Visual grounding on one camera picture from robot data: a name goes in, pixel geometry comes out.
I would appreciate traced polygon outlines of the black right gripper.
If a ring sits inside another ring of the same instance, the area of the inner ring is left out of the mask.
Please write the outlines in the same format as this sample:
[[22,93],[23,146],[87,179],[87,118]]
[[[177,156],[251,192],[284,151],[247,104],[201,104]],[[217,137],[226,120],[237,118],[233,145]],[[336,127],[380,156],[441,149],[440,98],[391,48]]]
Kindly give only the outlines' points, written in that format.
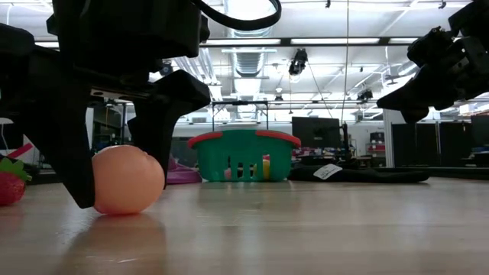
[[477,37],[456,40],[435,27],[408,47],[407,56],[419,72],[377,100],[380,108],[401,111],[406,123],[424,119],[429,114],[425,108],[443,110],[489,89],[489,52]]

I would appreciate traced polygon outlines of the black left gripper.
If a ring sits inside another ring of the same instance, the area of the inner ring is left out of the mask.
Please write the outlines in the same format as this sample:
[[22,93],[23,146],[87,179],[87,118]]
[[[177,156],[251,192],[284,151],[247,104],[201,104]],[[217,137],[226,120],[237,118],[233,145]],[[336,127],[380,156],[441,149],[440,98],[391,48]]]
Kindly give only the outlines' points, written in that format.
[[[164,59],[197,57],[208,20],[193,0],[52,0],[47,20],[60,52],[24,29],[0,24],[0,116],[47,159],[82,208],[95,204],[86,129],[90,87],[146,92]],[[184,70],[134,100],[134,146],[167,171],[178,119],[211,102],[209,87]]]

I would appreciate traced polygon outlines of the orange toy peach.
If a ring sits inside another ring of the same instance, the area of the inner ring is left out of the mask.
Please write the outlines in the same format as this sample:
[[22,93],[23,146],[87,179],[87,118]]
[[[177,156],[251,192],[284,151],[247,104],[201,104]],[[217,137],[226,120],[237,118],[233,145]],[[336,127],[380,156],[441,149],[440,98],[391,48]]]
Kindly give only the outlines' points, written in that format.
[[129,215],[147,209],[165,187],[164,169],[138,147],[106,147],[92,157],[97,212]]

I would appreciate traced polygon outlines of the red toy strawberry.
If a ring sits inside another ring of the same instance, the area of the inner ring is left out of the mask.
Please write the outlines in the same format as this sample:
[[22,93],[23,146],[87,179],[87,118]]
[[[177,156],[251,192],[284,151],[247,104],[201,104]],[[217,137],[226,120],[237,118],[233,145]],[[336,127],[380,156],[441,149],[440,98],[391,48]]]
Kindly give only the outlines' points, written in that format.
[[0,206],[7,206],[20,201],[24,195],[26,182],[31,176],[24,170],[21,160],[0,160]]

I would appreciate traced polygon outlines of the black shelving rack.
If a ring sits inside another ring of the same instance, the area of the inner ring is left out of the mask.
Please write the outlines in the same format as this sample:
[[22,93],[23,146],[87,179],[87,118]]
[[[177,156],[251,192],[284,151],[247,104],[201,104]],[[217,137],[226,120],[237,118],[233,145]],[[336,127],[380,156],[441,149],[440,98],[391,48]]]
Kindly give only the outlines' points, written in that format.
[[93,109],[92,152],[131,143],[128,130],[128,106],[107,104]]

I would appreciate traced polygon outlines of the black partition panel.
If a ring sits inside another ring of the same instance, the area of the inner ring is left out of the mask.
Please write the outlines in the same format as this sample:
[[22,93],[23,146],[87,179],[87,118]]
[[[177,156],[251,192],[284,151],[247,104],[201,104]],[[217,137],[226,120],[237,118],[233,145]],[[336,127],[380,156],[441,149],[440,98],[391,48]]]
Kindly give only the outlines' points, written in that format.
[[464,158],[471,153],[471,124],[442,122],[439,125],[440,162],[442,167],[464,166]]
[[392,125],[395,167],[434,167],[439,164],[435,124]]
[[489,115],[471,116],[471,132],[474,140],[472,152],[489,152]]

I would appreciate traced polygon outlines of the red strip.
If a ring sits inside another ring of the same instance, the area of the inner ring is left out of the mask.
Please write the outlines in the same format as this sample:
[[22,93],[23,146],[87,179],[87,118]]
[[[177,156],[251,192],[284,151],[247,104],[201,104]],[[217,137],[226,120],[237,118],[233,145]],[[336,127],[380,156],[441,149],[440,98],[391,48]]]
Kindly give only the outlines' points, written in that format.
[[17,150],[9,153],[7,157],[10,158],[18,158],[21,155],[27,153],[29,150],[31,150],[34,147],[32,143],[24,144],[23,146],[19,147]]

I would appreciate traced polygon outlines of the pink cloth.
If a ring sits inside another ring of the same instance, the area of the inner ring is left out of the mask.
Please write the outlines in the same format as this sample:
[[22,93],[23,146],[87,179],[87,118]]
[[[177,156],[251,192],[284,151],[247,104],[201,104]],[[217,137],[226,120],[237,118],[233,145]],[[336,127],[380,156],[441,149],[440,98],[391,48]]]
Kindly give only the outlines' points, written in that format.
[[169,157],[166,180],[167,185],[201,182],[202,177],[198,171],[177,163],[172,156]]

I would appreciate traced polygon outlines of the black monitor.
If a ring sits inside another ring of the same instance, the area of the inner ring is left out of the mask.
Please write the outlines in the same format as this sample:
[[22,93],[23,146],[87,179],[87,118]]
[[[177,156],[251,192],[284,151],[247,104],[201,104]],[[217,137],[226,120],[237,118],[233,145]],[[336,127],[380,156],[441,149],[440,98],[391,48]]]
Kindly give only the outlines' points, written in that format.
[[292,117],[292,135],[300,139],[301,147],[341,146],[340,125],[336,118]]

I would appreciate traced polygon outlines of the green basket with orange rim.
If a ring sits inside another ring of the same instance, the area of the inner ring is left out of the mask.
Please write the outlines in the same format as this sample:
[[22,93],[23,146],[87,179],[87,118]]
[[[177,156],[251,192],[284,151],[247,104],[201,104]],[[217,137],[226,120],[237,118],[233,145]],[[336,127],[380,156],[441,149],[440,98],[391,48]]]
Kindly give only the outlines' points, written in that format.
[[[300,147],[299,138],[281,131],[233,129],[198,135],[188,141],[197,153],[199,173],[209,182],[263,182],[253,174],[257,164],[262,170],[264,155],[270,155],[270,179],[276,182],[288,177],[292,152]],[[232,178],[224,171],[230,168]]]

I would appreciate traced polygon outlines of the black metal frame stand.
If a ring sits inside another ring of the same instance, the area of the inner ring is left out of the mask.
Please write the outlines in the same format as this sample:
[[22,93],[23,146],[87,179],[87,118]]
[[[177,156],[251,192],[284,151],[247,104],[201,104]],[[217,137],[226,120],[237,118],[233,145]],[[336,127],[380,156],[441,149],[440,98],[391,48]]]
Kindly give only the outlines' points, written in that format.
[[235,101],[211,101],[211,106],[212,106],[212,131],[215,130],[215,107],[217,105],[222,105],[223,107],[227,105],[233,105],[233,106],[244,106],[244,105],[254,105],[257,107],[258,105],[264,105],[266,111],[264,112],[264,115],[266,116],[266,129],[269,130],[269,108],[270,108],[270,101],[268,100],[258,100],[258,101],[248,101],[248,100],[235,100]]

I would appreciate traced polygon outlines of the black overhead frame bar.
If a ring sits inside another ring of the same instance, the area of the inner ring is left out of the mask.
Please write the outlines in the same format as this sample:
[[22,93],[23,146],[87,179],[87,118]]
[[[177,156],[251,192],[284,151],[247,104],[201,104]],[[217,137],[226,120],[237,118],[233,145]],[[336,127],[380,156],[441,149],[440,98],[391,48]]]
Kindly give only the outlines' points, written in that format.
[[417,37],[282,37],[209,39],[200,47],[380,47],[408,46]]

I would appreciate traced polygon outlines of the silver ventilation duct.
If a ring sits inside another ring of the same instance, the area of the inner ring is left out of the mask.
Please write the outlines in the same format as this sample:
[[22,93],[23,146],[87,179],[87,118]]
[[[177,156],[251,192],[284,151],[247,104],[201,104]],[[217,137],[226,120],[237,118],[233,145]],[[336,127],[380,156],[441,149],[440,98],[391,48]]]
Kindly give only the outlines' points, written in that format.
[[[241,20],[252,20],[272,15],[276,9],[268,0],[223,0],[225,13]],[[255,31],[239,31],[231,29],[231,38],[264,38],[269,37],[272,27]],[[240,98],[250,100],[260,92],[261,79],[257,77],[263,73],[265,52],[263,48],[237,48],[232,54],[232,65],[235,79],[233,92]]]

